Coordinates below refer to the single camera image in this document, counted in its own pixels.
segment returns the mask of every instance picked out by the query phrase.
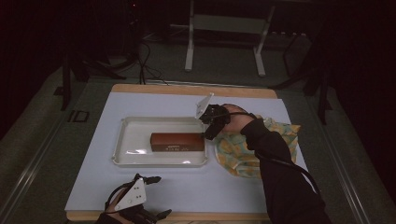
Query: yellow cloth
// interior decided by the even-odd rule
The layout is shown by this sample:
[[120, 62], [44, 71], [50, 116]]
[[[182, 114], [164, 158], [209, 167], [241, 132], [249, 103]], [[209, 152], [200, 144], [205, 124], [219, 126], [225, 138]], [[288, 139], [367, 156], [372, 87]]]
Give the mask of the yellow cloth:
[[[271, 118], [266, 118], [263, 122], [269, 131], [280, 133], [290, 149], [291, 160], [295, 163], [298, 144], [297, 132], [301, 126], [275, 122]], [[215, 142], [216, 158], [230, 174], [261, 178], [259, 159], [254, 156], [254, 151], [248, 150], [244, 135], [222, 133], [215, 138]]]

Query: brown rectangular object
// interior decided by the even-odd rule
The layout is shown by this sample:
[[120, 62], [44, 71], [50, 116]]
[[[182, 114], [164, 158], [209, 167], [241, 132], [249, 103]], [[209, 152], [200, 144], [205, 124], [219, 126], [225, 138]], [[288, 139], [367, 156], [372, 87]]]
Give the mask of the brown rectangular object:
[[152, 133], [152, 151], [204, 151], [205, 139], [201, 133]]

